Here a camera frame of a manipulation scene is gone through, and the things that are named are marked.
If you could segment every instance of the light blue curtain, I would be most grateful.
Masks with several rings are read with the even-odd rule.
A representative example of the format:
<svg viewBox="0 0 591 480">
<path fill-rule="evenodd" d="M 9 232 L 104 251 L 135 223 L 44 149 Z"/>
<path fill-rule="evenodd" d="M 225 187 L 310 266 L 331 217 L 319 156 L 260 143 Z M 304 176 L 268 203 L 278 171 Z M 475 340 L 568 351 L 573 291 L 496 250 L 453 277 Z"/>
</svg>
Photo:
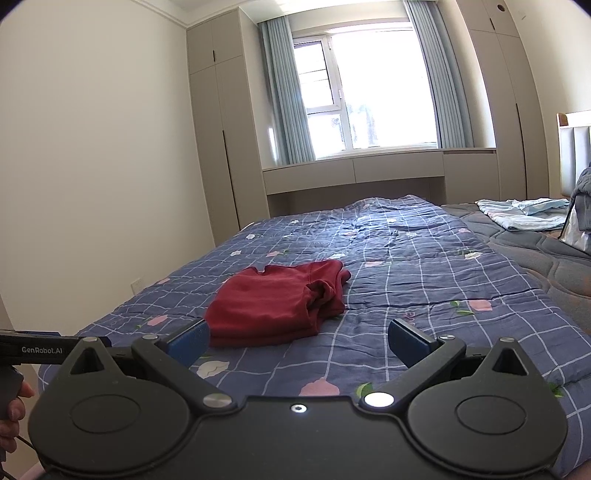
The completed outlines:
<svg viewBox="0 0 591 480">
<path fill-rule="evenodd" d="M 436 2 L 405 1 L 421 44 L 433 95 L 437 141 L 441 148 L 474 146 L 466 94 L 456 56 Z"/>
<path fill-rule="evenodd" d="M 275 112 L 275 139 L 280 162 L 314 161 L 306 107 L 301 97 L 293 38 L 287 17 L 261 24 L 267 71 Z"/>
</svg>

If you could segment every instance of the window sill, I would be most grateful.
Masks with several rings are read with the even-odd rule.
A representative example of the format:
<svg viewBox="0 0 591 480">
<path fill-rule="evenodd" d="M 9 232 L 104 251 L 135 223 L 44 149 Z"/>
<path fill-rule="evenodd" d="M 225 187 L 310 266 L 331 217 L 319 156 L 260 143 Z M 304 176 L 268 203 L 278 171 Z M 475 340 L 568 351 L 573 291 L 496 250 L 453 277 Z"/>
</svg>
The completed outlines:
<svg viewBox="0 0 591 480">
<path fill-rule="evenodd" d="M 328 155 L 326 157 L 319 157 L 319 160 L 338 160 L 340 158 L 355 158 L 355 157 L 370 157 L 372 155 L 384 155 L 388 153 L 401 153 L 401 152 L 416 152 L 422 150 L 439 150 L 437 144 L 420 144 L 420 145 L 408 145 L 406 147 L 372 147 L 372 148 L 360 148 L 353 151 L 343 151 L 334 155 Z"/>
<path fill-rule="evenodd" d="M 405 147 L 405 148 L 372 148 L 372 149 L 365 149 L 359 150 L 355 152 L 342 152 L 338 155 L 333 155 L 331 157 L 322 157 L 318 158 L 316 161 L 310 162 L 303 162 L 303 163 L 292 163 L 289 165 L 282 165 L 277 164 L 273 167 L 263 168 L 263 171 L 269 170 L 277 170 L 280 168 L 292 168 L 292 167 L 301 167 L 303 165 L 314 165 L 317 163 L 330 163 L 332 161 L 338 162 L 339 160 L 355 160 L 357 158 L 372 158 L 372 157 L 382 157 L 385 155 L 396 155 L 400 154 L 404 156 L 404 154 L 410 153 L 420 153 L 420 152 L 442 152 L 445 154 L 470 154 L 470 153 L 495 153 L 496 148 L 491 147 L 473 147 L 473 148 L 437 148 L 437 147 Z"/>
</svg>

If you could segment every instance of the red cloth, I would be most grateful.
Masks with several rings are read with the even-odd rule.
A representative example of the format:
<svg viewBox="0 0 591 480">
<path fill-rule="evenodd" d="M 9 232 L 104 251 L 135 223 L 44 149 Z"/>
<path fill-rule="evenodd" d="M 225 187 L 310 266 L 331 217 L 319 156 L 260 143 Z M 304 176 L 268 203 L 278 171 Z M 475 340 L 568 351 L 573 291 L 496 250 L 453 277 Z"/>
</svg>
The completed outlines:
<svg viewBox="0 0 591 480">
<path fill-rule="evenodd" d="M 211 346 L 279 345 L 317 335 L 322 321 L 345 311 L 343 284 L 351 278 L 339 260 L 259 272 L 249 267 L 217 292 L 205 320 Z"/>
</svg>

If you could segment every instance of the screw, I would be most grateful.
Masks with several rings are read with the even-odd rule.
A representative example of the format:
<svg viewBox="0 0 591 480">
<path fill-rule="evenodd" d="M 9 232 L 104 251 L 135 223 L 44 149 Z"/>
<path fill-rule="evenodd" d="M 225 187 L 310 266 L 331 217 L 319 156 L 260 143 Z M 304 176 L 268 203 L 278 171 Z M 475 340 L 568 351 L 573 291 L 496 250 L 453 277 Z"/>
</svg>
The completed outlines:
<svg viewBox="0 0 591 480">
<path fill-rule="evenodd" d="M 308 410 L 308 407 L 305 405 L 297 404 L 291 406 L 291 411 L 295 413 L 304 413 L 306 410 Z"/>
</svg>

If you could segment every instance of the light blue cloth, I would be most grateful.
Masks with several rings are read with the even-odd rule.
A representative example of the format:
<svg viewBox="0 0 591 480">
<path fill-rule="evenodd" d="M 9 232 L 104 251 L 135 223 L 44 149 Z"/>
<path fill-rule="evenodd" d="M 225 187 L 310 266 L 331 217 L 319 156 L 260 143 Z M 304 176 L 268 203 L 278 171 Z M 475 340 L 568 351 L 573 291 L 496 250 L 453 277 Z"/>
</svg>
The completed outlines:
<svg viewBox="0 0 591 480">
<path fill-rule="evenodd" d="M 515 206 L 523 203 L 525 202 L 518 202 L 517 200 L 507 200 L 506 202 L 478 200 L 476 202 L 483 213 L 487 214 L 493 222 L 501 225 L 505 230 L 543 231 L 555 230 L 564 226 L 567 209 L 549 207 L 543 212 L 526 215 L 523 210 Z"/>
<path fill-rule="evenodd" d="M 567 199 L 537 199 L 537 200 L 524 200 L 518 202 L 517 200 L 510 200 L 514 207 L 517 207 L 526 215 L 534 215 L 539 212 L 545 212 L 552 208 L 568 208 L 569 201 Z"/>
<path fill-rule="evenodd" d="M 294 41 L 287 17 L 261 24 L 271 99 L 275 113 L 275 138 L 283 164 L 316 160 L 301 96 Z"/>
</svg>

